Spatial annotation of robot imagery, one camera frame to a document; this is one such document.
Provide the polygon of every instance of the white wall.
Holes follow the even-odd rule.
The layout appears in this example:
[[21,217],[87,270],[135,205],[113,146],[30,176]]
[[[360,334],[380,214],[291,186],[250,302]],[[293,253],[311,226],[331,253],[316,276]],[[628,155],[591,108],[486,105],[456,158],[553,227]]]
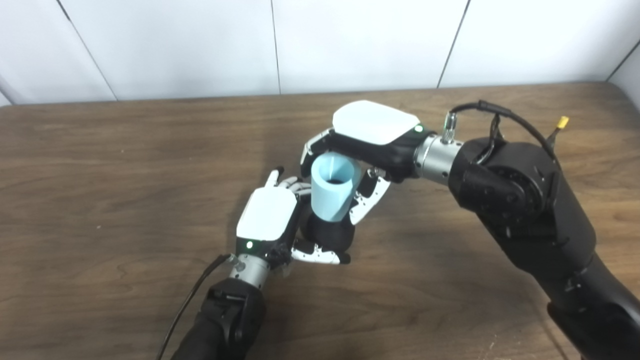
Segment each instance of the white wall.
[[604,81],[639,14],[638,0],[471,0],[440,85]]
[[283,94],[434,88],[467,0],[273,0]]
[[0,90],[15,104],[115,100],[55,0],[3,1]]
[[627,58],[610,81],[618,85],[640,110],[640,46]]
[[640,40],[638,0],[60,1],[0,11],[13,103],[605,80]]
[[278,93],[270,0],[61,2],[118,99]]

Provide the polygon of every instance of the wooden table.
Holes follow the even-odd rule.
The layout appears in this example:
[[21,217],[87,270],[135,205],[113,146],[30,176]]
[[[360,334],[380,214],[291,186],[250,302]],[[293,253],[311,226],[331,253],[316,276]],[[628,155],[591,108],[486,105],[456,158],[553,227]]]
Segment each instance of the wooden table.
[[[239,214],[341,105],[369,99],[439,129],[497,102],[558,137],[598,253],[640,295],[640,116],[613,85],[10,106],[0,109],[0,358],[152,359]],[[461,115],[461,139],[488,133]],[[510,140],[527,135],[504,123]],[[249,359],[578,359],[544,293],[443,186],[393,186],[358,225],[348,266],[297,263],[266,287]],[[191,325],[208,285],[177,328]]]

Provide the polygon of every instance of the yellow connector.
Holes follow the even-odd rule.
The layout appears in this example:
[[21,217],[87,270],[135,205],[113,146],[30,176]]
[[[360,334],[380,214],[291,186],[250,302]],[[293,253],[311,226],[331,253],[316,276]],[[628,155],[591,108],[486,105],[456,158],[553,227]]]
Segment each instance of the yellow connector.
[[564,129],[564,127],[567,125],[568,122],[569,122],[569,117],[563,116],[560,118],[560,121],[558,121],[558,125],[556,125],[556,128]]

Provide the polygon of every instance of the silver cylindrical joint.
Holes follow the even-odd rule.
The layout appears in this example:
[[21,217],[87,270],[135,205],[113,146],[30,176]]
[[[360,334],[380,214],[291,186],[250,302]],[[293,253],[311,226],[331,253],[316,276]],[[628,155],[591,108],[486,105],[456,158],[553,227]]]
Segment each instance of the silver cylindrical joint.
[[444,128],[442,129],[442,143],[453,143],[456,134],[456,124],[458,123],[458,115],[456,113],[447,113],[444,118]]
[[246,254],[238,256],[238,260],[244,266],[234,266],[229,277],[242,280],[261,290],[269,275],[269,264],[257,256]]
[[429,135],[415,152],[415,171],[421,177],[443,185],[449,183],[453,160],[463,142],[444,143],[442,136]]

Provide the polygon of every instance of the light blue cup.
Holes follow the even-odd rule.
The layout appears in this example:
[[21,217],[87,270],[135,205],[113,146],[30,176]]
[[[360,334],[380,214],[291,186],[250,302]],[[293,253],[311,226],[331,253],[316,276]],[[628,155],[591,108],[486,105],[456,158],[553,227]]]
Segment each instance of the light blue cup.
[[338,222],[349,211],[360,164],[336,152],[324,153],[311,165],[311,209],[324,221]]

